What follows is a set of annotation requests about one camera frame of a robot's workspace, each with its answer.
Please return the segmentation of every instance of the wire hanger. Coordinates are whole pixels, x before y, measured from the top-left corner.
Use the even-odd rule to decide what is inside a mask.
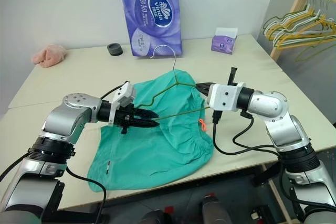
[[[149,104],[140,104],[140,105],[137,106],[137,108],[142,107],[142,106],[143,106],[143,107],[150,107],[150,106],[152,106],[152,105],[154,104],[154,100],[155,100],[155,98],[156,98],[158,95],[160,95],[160,94],[166,92],[167,90],[171,89],[172,87],[174,87],[174,86],[176,86],[176,85],[184,85],[184,86],[191,86],[191,87],[195,87],[195,86],[196,86],[195,84],[182,83],[182,82],[179,82],[179,81],[178,81],[177,75],[176,75],[176,73],[175,73],[176,54],[175,54],[175,51],[174,51],[174,49],[173,49],[172,47],[170,47],[170,46],[168,46],[168,45],[159,45],[159,46],[155,47],[154,50],[153,50],[153,55],[152,55],[152,57],[150,57],[150,59],[154,58],[154,56],[155,56],[155,51],[156,51],[159,47],[168,47],[168,48],[170,48],[170,49],[173,51],[173,53],[174,53],[174,63],[173,63],[173,69],[172,69],[172,70],[173,70],[173,72],[174,72],[175,83],[172,84],[172,85],[170,85],[169,87],[165,88],[164,90],[160,91],[159,93],[155,94],[155,95],[153,96],[153,98],[152,98],[151,103],[149,103]]]
[[[306,6],[306,9],[304,11],[301,11],[297,14],[290,15],[286,19],[283,20],[280,24],[270,28],[265,36],[269,39],[272,40],[275,37],[273,36],[273,33],[276,32],[279,28],[288,28],[290,27],[291,24],[294,22],[297,22],[299,20],[305,19],[307,17],[310,17],[314,14],[315,7],[314,7],[314,0],[308,0],[308,4]]]
[[[330,0],[325,2],[325,6],[323,5],[322,2],[323,2],[323,0],[320,0],[320,10],[318,11],[319,15],[316,15],[316,17],[319,18],[319,20],[317,22],[306,26],[305,28],[300,30],[298,33],[294,33],[294,30],[297,29],[298,27],[304,25],[304,24],[307,24],[307,23],[313,21],[314,19],[316,19],[316,17],[313,17],[311,19],[308,19],[308,20],[305,20],[303,22],[300,22],[300,23],[296,24],[294,26],[294,28],[291,29],[291,30],[288,30],[288,32],[285,32],[285,30],[287,30],[287,29],[284,29],[273,40],[274,47],[277,47],[277,48],[281,47],[282,49],[285,49],[285,48],[302,46],[302,45],[299,44],[300,42],[310,41],[308,44],[305,43],[304,45],[314,45],[314,44],[316,44],[316,42],[321,43],[323,39],[334,39],[334,35],[335,35],[334,24],[335,23],[331,22],[331,21],[333,21],[333,19],[328,19],[328,20],[325,19],[326,14],[328,12],[328,6],[329,6],[329,3],[330,3]],[[318,24],[322,24],[322,27],[324,27],[323,23],[325,25],[327,25],[328,28],[332,27],[332,31],[318,31],[318,32],[317,31],[307,31],[308,29],[310,29],[310,28],[312,28],[312,27],[314,27]],[[288,44],[296,44],[296,45],[295,46],[292,45],[290,47],[284,47],[284,45],[288,45]]]
[[[159,46],[155,47],[154,50],[153,50],[153,55],[150,57],[150,59],[154,58],[154,56],[155,56],[155,51],[156,51],[159,47],[168,47],[168,48],[170,48],[170,49],[173,51],[173,53],[174,53],[174,63],[173,63],[173,69],[172,69],[172,70],[173,70],[173,72],[174,72],[174,76],[175,76],[175,83],[172,84],[172,85],[170,85],[169,87],[165,88],[164,90],[160,91],[159,93],[155,94],[155,95],[152,97],[152,101],[151,101],[151,103],[149,103],[149,104],[140,104],[140,105],[138,105],[138,106],[136,107],[136,109],[138,109],[139,107],[142,107],[142,106],[143,106],[143,107],[149,107],[149,106],[152,106],[152,105],[154,104],[154,100],[155,100],[155,98],[156,98],[157,96],[159,96],[160,94],[162,94],[162,93],[168,91],[169,89],[171,89],[171,88],[174,87],[174,86],[177,86],[177,85],[184,85],[184,86],[196,87],[195,84],[191,84],[191,83],[182,83],[182,82],[179,82],[179,81],[178,81],[177,75],[176,75],[176,73],[175,73],[176,54],[175,54],[175,51],[174,51],[174,49],[173,49],[172,47],[170,47],[170,46],[168,46],[168,45],[159,45]],[[181,112],[181,113],[179,113],[179,114],[168,115],[168,116],[164,116],[164,117],[161,117],[161,118],[156,118],[156,119],[153,119],[153,120],[155,120],[155,121],[159,121],[159,120],[163,120],[163,119],[171,118],[171,117],[173,117],[173,116],[185,115],[185,114],[189,114],[189,113],[193,113],[193,112],[197,112],[197,111],[201,111],[201,110],[206,110],[206,109],[209,109],[209,108],[210,108],[210,107],[203,107],[203,108],[200,108],[200,109],[197,109],[197,110],[185,111],[185,112]]]
[[[328,12],[328,7],[329,7],[329,4],[330,4],[330,1],[331,1],[331,0],[328,0],[328,3],[327,3],[327,5],[326,5],[326,10],[327,10],[326,13]],[[336,44],[333,44],[333,45],[331,45],[331,46],[329,46],[329,47],[326,47],[326,48],[324,48],[324,49],[322,49],[322,50],[320,50],[320,51],[318,51],[318,52],[313,53],[312,55],[310,55],[310,56],[308,56],[308,57],[304,57],[304,58],[301,57],[301,56],[303,56],[303,54],[304,54],[305,52],[309,51],[311,48],[316,48],[316,47],[318,47],[318,46],[320,45],[321,42],[322,42],[322,38],[320,39],[320,41],[319,41],[318,44],[305,48],[301,53],[299,53],[299,54],[296,56],[296,58],[295,58],[295,62],[309,61],[309,60],[311,60],[312,58],[316,57],[317,55],[321,54],[322,52],[327,51],[327,50],[329,50],[330,48],[333,48],[333,47],[336,46]]]
[[[308,4],[312,4],[312,8],[314,8],[314,5],[313,5],[313,3],[312,3],[312,0],[295,0],[294,2],[293,2],[293,5],[292,5],[292,7],[291,7],[291,11],[297,11],[297,10],[300,10],[300,9],[304,9],[305,7],[307,7],[307,5]],[[329,34],[328,32],[325,32],[324,30],[328,30],[328,29],[330,29],[330,31],[332,30],[332,33],[333,33],[333,29],[331,29],[331,25],[330,25],[330,23],[328,24],[328,22],[332,22],[332,23],[334,23],[335,21],[333,20],[333,19],[326,19],[325,20],[325,23],[324,22],[322,22],[322,23],[320,23],[320,25],[322,26],[322,28],[321,28],[321,30],[322,30],[322,32],[321,32],[321,37],[323,37],[323,35],[327,35],[327,34]],[[277,30],[275,30],[275,32],[272,34],[272,36],[273,35],[276,35],[277,33],[278,33],[278,31],[279,31],[279,29],[277,29]],[[311,35],[314,35],[314,36],[318,36],[319,35],[319,33],[317,33],[316,31],[314,31],[314,32],[310,32],[310,33],[312,33]],[[306,38],[306,39],[308,39],[308,38],[310,38],[310,37],[314,37],[314,36],[310,36],[309,34],[310,33],[308,33],[308,31],[307,32],[302,32],[301,33],[301,35],[300,35],[300,39],[303,39],[303,38]],[[285,46],[283,46],[283,45],[280,45],[280,47],[279,47],[279,44],[277,43],[276,44],[276,46],[277,47],[273,47],[273,49],[272,49],[272,51],[271,51],[271,53],[270,53],[270,56],[271,56],[271,58],[274,60],[274,61],[277,61],[278,59],[279,59],[279,57],[280,57],[280,55],[281,55],[281,52],[282,52],[282,50],[283,49],[285,49],[285,48],[290,48],[290,47],[299,47],[299,46],[312,46],[312,45],[316,45],[316,44],[318,44],[319,42],[320,42],[320,39],[321,39],[321,37],[320,38],[318,38],[318,37],[316,37],[316,38],[310,38],[309,40],[306,40],[306,42],[304,42],[304,41],[300,41],[300,40],[298,40],[299,38],[296,38],[295,40],[292,40],[292,42],[291,42],[291,45],[289,45],[289,42],[288,41],[284,41],[283,42],[283,45],[285,45],[285,42],[288,44],[288,45],[285,45]],[[323,39],[322,39],[322,41],[321,41],[321,43],[326,43],[326,42],[329,42],[329,41],[334,41],[335,40],[335,37],[333,37],[333,36],[330,36],[330,37],[324,37]]]
[[[279,22],[283,21],[285,18],[287,18],[289,15],[293,15],[293,14],[297,14],[297,13],[302,13],[302,12],[304,12],[304,11],[298,10],[296,12],[286,13],[281,18],[278,17],[278,16],[273,16],[273,17],[269,18],[268,20],[265,21],[265,23],[264,23],[264,25],[262,27],[263,28],[263,33],[265,34],[266,28],[268,28],[269,26],[271,26],[274,22],[278,22],[279,23]]]

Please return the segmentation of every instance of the purple tissue pack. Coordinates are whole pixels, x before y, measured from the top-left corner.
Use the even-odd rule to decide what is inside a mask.
[[[122,1],[134,56],[182,54],[179,0]]]
[[[228,36],[216,35],[212,39],[211,50],[231,55],[235,41],[236,39]]]

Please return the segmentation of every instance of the black cylinder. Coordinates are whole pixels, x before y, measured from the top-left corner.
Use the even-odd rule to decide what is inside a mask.
[[[100,105],[100,109],[97,114],[97,119],[100,122],[108,122],[111,112],[111,103],[109,101],[103,100]]]
[[[313,170],[320,165],[320,161],[311,144],[289,152],[279,152],[281,162],[290,173],[302,173]]]
[[[248,109],[248,104],[250,103],[250,99],[251,99],[253,93],[254,93],[254,89],[249,89],[249,88],[243,87],[241,89],[241,92],[240,92],[239,96],[238,96],[237,108],[246,111]]]
[[[73,156],[73,144],[52,140],[46,137],[38,137],[32,148],[28,150],[28,157],[44,162],[65,164],[67,159]]]

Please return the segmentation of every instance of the teal fabric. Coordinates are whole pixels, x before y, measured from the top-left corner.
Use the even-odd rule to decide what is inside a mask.
[[[176,70],[179,82],[195,83],[184,71]],[[150,104],[152,97],[175,83],[173,71],[155,80],[135,84],[134,105]],[[177,85],[155,98],[151,107],[143,107],[160,117],[204,107],[204,99],[195,87]],[[155,128],[128,129],[102,127],[101,141],[89,169],[88,177],[108,190],[144,189],[160,186],[185,177],[211,158],[211,138],[201,130],[199,119],[204,110],[160,120]],[[107,163],[110,168],[106,174]],[[89,183],[93,191],[101,191]]]

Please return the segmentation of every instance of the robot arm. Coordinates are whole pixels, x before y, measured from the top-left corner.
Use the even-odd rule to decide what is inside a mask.
[[[228,85],[200,83],[197,89],[208,95],[207,103],[215,112],[241,109],[258,115],[264,121],[267,133],[292,183],[292,198],[335,207],[334,183],[323,163],[318,160],[299,120],[289,114],[286,97],[279,92],[255,91],[245,87],[243,82],[233,83],[236,70],[232,68]],[[293,202],[293,207],[298,218],[305,220],[306,224],[336,223],[336,212],[330,212],[330,209],[297,202]],[[333,222],[324,222],[330,221],[330,216],[333,217]]]
[[[86,123],[108,122],[122,127],[122,134],[130,126],[158,126],[151,120],[158,115],[135,109],[134,98],[135,89],[129,82],[115,93],[111,103],[81,93],[65,96],[47,117],[8,186],[0,205],[0,223],[7,223],[8,218],[14,223],[14,217],[20,218],[18,223],[28,223],[28,219],[41,220],[57,210],[64,183],[56,178],[63,175],[67,159],[75,155],[73,146]]]

